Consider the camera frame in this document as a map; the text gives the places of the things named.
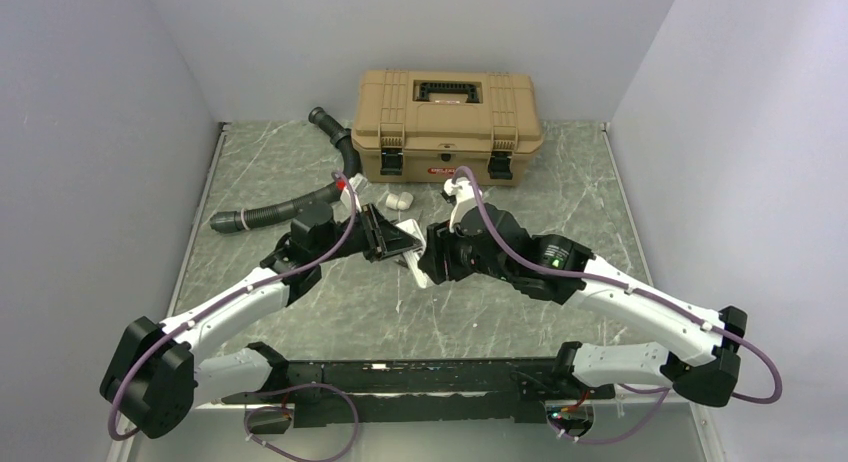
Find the white AC remote control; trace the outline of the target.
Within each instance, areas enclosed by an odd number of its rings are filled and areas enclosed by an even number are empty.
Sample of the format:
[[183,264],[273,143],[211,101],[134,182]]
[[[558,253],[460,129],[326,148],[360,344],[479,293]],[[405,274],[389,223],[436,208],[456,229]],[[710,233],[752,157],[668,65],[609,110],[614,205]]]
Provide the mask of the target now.
[[416,285],[422,289],[432,287],[432,280],[418,266],[418,263],[426,249],[426,237],[418,222],[414,219],[407,219],[398,222],[396,226],[415,240],[414,247],[412,249],[405,250],[402,255],[406,268],[412,274]]

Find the white pipe elbow fitting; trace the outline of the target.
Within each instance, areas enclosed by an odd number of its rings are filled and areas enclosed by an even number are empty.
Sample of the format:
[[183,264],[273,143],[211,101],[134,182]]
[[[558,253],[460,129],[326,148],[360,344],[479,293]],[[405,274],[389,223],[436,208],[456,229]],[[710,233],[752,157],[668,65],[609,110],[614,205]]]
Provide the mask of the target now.
[[390,210],[407,211],[411,208],[414,196],[409,192],[388,193],[385,205]]

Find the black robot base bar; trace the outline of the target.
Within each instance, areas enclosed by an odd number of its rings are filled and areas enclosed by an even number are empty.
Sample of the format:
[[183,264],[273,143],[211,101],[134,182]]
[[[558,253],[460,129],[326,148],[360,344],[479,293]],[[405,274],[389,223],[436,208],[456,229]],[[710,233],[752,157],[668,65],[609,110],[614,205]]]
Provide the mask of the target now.
[[507,419],[542,423],[545,407],[589,405],[615,396],[611,385],[585,389],[563,377],[552,357],[292,361],[286,376],[227,405],[285,403],[297,428],[361,423]]

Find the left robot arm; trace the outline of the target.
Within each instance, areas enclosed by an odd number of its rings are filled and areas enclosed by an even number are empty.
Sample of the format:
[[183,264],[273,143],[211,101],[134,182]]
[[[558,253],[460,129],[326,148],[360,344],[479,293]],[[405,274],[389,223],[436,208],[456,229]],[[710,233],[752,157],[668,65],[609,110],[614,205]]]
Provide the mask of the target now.
[[321,280],[327,261],[410,258],[424,248],[416,221],[391,221],[372,204],[354,207],[343,221],[325,203],[308,207],[234,286],[160,322],[140,317],[124,329],[100,385],[111,404],[110,437],[161,437],[194,407],[239,392],[252,392],[264,402],[279,399],[288,384],[282,355],[264,343],[227,356],[217,356],[218,348],[301,299]]

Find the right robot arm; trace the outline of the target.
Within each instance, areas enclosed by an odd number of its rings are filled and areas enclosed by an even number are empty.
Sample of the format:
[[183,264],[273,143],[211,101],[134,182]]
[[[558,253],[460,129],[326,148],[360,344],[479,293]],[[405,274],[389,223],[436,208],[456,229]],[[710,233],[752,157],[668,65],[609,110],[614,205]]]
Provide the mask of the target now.
[[487,213],[507,246],[501,248],[478,209],[457,224],[433,223],[418,267],[435,284],[484,275],[506,282],[539,301],[582,308],[614,318],[648,336],[648,343],[601,347],[584,342],[561,345],[551,370],[557,393],[612,384],[670,388],[709,407],[724,407],[736,388],[741,359],[744,311],[688,307],[673,299],[654,300],[653,291],[620,272],[588,247],[561,235],[531,235],[512,214],[487,205]]

